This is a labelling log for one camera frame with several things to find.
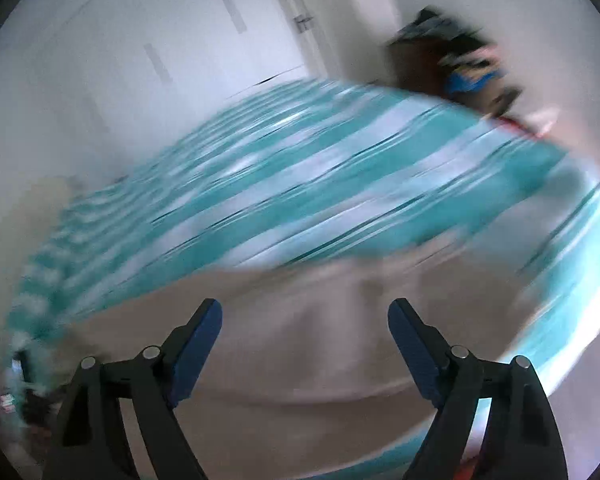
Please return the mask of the beige pants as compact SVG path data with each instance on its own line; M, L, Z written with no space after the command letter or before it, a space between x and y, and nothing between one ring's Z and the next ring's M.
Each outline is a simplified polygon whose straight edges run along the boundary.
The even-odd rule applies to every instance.
M444 237L384 258L210 270L69 324L52 353L66 382L84 356L136 356L221 303L221 333L176 417L212 479L396 479L434 410L388 329L408 300L450 344L506 361L535 302L501 263Z

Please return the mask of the dark nightstand with clutter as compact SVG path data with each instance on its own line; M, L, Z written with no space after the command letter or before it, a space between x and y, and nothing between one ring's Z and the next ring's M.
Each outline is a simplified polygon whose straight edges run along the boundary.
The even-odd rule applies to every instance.
M396 86L498 117L522 89L506 84L498 46L432 6L419 11L387 44Z

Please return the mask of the teal plaid bedspread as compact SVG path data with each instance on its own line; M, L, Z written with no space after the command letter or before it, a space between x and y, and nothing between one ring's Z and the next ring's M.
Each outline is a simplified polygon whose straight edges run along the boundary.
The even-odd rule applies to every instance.
M600 168L449 102L299 80L233 104L58 216L7 319L2 411L38 460L70 323L210 270L384 258L444 237L535 302L513 342L546 392L600 333Z

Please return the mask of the white wardrobe doors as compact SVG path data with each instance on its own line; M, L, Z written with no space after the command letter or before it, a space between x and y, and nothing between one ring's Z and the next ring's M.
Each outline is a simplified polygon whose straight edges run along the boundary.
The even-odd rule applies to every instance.
M20 0L0 30L4 114L117 167L307 72L278 0Z

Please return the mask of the white room door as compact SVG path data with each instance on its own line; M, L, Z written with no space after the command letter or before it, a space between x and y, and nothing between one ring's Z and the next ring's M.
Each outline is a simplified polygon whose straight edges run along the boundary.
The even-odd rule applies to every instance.
M314 76L392 86L387 44L401 28L394 0L279 0Z

